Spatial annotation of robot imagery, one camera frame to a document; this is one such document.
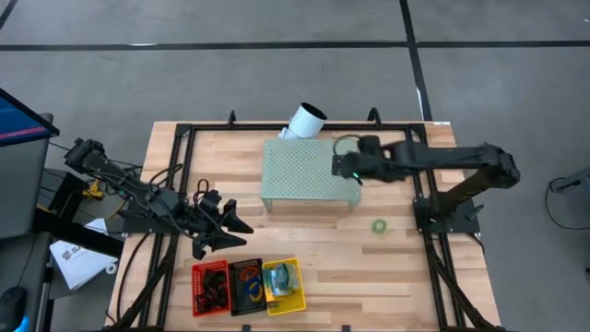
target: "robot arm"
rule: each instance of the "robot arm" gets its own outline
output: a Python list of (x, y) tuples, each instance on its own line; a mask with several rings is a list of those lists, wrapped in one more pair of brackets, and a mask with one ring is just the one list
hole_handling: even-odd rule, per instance
[[(234, 232), (254, 232), (236, 216), (235, 200), (229, 200), (223, 211), (219, 212), (218, 203), (221, 196), (217, 190), (211, 190), (206, 191), (202, 197), (195, 196), (194, 203), (189, 206), (184, 194), (161, 188), (153, 183), (161, 172), (149, 183), (143, 183), (135, 175), (110, 161), (100, 142), (77, 139), (74, 147), (65, 155), (65, 164), (77, 172), (101, 179), (117, 191), (124, 192), (134, 203), (133, 214), (161, 222), (167, 225), (171, 232), (191, 238), (193, 256), (196, 259), (203, 258), (206, 246), (215, 251), (246, 244), (244, 239), (228, 234), (221, 227)], [(182, 165), (172, 167), (175, 172), (181, 168)]]
[(402, 141), (382, 146), (378, 136), (361, 136), (357, 145), (359, 152), (334, 156), (334, 175), (391, 183), (404, 181), (415, 171), (478, 170), (448, 192), (433, 195), (431, 217), (453, 212), (489, 188), (507, 189), (520, 181), (512, 155), (489, 144), (476, 148), (429, 148), (423, 143)]

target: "yellow plastic bin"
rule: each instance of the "yellow plastic bin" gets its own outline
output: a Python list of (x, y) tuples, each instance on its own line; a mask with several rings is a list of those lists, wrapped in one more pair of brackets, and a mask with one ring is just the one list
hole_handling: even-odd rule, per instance
[(298, 290), (295, 290), (291, 295), (274, 298), (274, 301), (272, 303), (269, 303), (266, 307), (266, 311), (270, 315), (278, 315), (305, 310), (307, 305), (305, 304), (305, 292), (303, 291), (303, 278), (301, 277), (299, 260), (297, 258), (288, 258), (274, 262), (266, 262), (262, 264), (262, 269), (273, 268), (279, 264), (292, 264), (295, 267), (297, 267), (297, 275), (299, 276), (300, 287)]

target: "red basket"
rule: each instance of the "red basket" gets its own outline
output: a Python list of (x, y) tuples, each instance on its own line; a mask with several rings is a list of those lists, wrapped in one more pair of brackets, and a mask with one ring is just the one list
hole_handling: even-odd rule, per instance
[[(198, 312), (198, 310), (196, 310), (196, 298), (203, 294), (203, 278), (205, 277), (205, 272), (207, 270), (225, 272), (226, 289), (228, 290), (228, 305), (223, 308), (215, 308), (204, 314), (201, 314)], [(230, 274), (228, 273), (227, 260), (193, 265), (193, 317), (202, 317), (210, 314), (228, 312), (231, 308), (230, 301)]]

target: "concrete floor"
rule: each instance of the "concrete floor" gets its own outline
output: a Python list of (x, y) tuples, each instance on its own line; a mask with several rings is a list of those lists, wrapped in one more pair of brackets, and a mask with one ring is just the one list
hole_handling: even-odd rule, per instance
[[(0, 1), (0, 10), (7, 2)], [(590, 40), (584, 0), (409, 3), (423, 42)], [(0, 44), (404, 39), (399, 4), (390, 0), (19, 0), (0, 30)], [(553, 225), (543, 195), (550, 179), (590, 164), (590, 50), (421, 49), (419, 55), (434, 120), (452, 122), (460, 145), (500, 145), (522, 173), (514, 189), (478, 198), (486, 206), (480, 223), (502, 324), (587, 330), (590, 234)], [(287, 119), (300, 101), (331, 119), (363, 119), (372, 106), (383, 119), (421, 118), (403, 48), (0, 52), (0, 73), (3, 89), (55, 115), (62, 129), (56, 143), (92, 137), (111, 158), (137, 163), (158, 120), (226, 119), (234, 109), (243, 120)], [(62, 152), (50, 149), (47, 166), (64, 168)], [(574, 190), (550, 204), (560, 222), (590, 226), (587, 201)], [(104, 215), (115, 205), (85, 209)], [(100, 328), (112, 284), (93, 280), (58, 300), (52, 331)]]

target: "computer monitor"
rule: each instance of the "computer monitor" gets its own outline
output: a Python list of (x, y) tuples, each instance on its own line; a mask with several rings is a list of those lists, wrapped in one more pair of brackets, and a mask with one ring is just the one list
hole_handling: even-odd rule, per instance
[(52, 124), (0, 89), (0, 147), (58, 135)]

